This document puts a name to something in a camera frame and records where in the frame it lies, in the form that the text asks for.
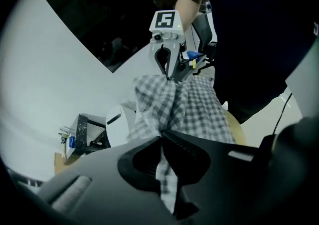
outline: checkered cloth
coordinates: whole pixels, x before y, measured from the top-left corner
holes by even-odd
[[[213,79],[191,76],[175,83],[165,75],[141,76],[134,80],[137,110],[141,117],[128,135],[128,141],[161,136],[164,129],[175,130],[207,140],[235,144],[225,111],[213,89]],[[177,193],[175,173],[163,151],[156,179],[161,183],[161,199],[173,213]]]

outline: person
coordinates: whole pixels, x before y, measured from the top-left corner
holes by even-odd
[[[315,1],[210,0],[218,37],[214,89],[239,123],[284,92],[315,39]],[[200,3],[177,1],[184,31]]]

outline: white wall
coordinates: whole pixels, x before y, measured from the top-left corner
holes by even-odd
[[[193,40],[188,43],[193,49]],[[61,147],[59,128],[71,126],[79,113],[105,117],[112,106],[133,98],[133,79],[156,74],[148,51],[146,46],[112,74],[46,0],[19,0],[0,42],[4,162],[35,179],[52,177],[54,152]]]

